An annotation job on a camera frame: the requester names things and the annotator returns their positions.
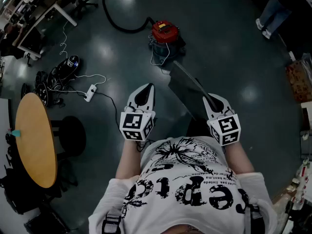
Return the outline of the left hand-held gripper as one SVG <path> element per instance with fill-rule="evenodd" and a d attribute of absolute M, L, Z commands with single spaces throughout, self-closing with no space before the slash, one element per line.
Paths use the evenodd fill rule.
<path fill-rule="evenodd" d="M 154 127 L 155 87 L 147 83 L 128 98 L 125 111 L 121 113 L 119 130 L 126 140 L 145 142 Z"/>

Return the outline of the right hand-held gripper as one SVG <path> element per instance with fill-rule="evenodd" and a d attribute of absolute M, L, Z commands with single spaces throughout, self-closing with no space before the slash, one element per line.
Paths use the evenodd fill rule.
<path fill-rule="evenodd" d="M 238 142 L 241 126 L 238 115 L 234 113 L 229 102 L 211 93 L 204 95 L 202 99 L 208 116 L 207 124 L 218 144 L 226 146 Z"/>

